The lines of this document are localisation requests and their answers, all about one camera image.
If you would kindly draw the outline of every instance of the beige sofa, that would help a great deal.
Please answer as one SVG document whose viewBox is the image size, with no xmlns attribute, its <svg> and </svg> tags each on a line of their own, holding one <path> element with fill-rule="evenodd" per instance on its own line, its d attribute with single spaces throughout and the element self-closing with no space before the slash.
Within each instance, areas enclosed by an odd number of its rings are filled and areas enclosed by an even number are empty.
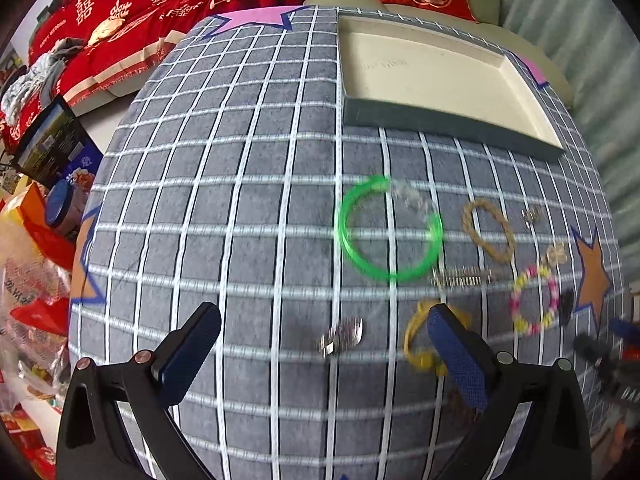
<svg viewBox="0 0 640 480">
<path fill-rule="evenodd" d="M 567 108 L 574 102 L 574 90 L 560 69 L 544 54 L 542 49 L 530 44 L 517 34 L 498 25 L 500 19 L 500 0 L 469 0 L 471 10 L 479 23 L 462 20 L 433 10 L 417 9 L 401 5 L 385 5 L 380 0 L 306 0 L 308 5 L 332 7 L 359 7 L 368 10 L 381 10 L 405 16 L 416 16 L 421 20 L 439 22 L 473 34 L 478 38 L 499 44 L 514 53 L 534 62 L 544 73 L 558 97 Z"/>
</svg>

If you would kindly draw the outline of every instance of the open box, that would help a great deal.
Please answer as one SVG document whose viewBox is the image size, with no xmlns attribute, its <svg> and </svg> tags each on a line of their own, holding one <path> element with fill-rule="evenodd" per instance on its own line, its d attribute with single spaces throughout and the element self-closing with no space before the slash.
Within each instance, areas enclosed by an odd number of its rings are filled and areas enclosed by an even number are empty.
<svg viewBox="0 0 640 480">
<path fill-rule="evenodd" d="M 504 54 L 403 22 L 340 14 L 344 124 L 474 140 L 543 160 L 563 148 Z"/>
</svg>

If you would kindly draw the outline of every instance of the orange star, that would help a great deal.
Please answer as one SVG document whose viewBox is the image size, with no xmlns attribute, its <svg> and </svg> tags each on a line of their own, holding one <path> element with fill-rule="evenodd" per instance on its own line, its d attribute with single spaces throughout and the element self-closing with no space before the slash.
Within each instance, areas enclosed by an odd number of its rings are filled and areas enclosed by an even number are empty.
<svg viewBox="0 0 640 480">
<path fill-rule="evenodd" d="M 78 241 L 76 242 L 76 255 L 74 268 L 71 273 L 71 300 L 83 303 L 104 303 L 104 294 L 95 283 L 94 277 L 88 269 L 89 245 L 94 240 L 95 221 L 98 218 L 100 206 L 89 211 L 82 220 Z"/>
<path fill-rule="evenodd" d="M 604 297 L 610 291 L 612 282 L 604 269 L 598 229 L 596 228 L 593 232 L 591 245 L 584 241 L 573 227 L 571 231 L 574 234 L 575 244 L 582 260 L 582 280 L 580 281 L 575 311 L 591 307 L 596 327 L 599 327 Z"/>
</svg>

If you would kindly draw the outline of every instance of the pink and yellow beaded bracelet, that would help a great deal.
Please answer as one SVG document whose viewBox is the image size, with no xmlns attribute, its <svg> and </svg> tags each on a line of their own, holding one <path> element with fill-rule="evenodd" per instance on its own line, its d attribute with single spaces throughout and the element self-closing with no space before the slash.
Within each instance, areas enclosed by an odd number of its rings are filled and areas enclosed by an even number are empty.
<svg viewBox="0 0 640 480">
<path fill-rule="evenodd" d="M 546 279 L 551 299 L 549 300 L 549 309 L 543 316 L 542 321 L 531 324 L 522 317 L 522 314 L 520 314 L 520 296 L 524 286 L 531 278 L 535 278 L 536 276 Z M 551 269 L 545 266 L 527 267 L 527 270 L 521 273 L 515 282 L 513 282 L 513 292 L 511 293 L 511 300 L 509 302 L 511 319 L 513 319 L 513 327 L 516 332 L 524 335 L 533 335 L 549 328 L 558 314 L 559 298 L 560 290 L 558 288 L 558 282 L 556 282 L 556 279 L 551 274 Z"/>
</svg>

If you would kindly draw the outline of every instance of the green bracelet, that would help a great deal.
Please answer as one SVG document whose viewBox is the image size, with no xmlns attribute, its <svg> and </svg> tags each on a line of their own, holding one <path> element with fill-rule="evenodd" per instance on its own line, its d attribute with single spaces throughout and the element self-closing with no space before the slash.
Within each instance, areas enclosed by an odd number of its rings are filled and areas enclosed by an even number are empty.
<svg viewBox="0 0 640 480">
<path fill-rule="evenodd" d="M 340 206 L 335 235 L 338 237 L 344 254 L 364 275 L 374 280 L 406 282 L 427 273 L 438 259 L 442 249 L 442 220 L 437 212 L 431 212 L 427 218 L 426 230 L 430 235 L 431 244 L 427 248 L 424 258 L 416 266 L 399 269 L 397 272 L 389 272 L 365 260 L 353 246 L 351 235 L 347 228 L 351 211 L 353 211 L 354 206 L 360 199 L 371 193 L 385 193 L 389 190 L 390 186 L 391 180 L 389 178 L 385 176 L 374 176 L 348 192 Z"/>
</svg>

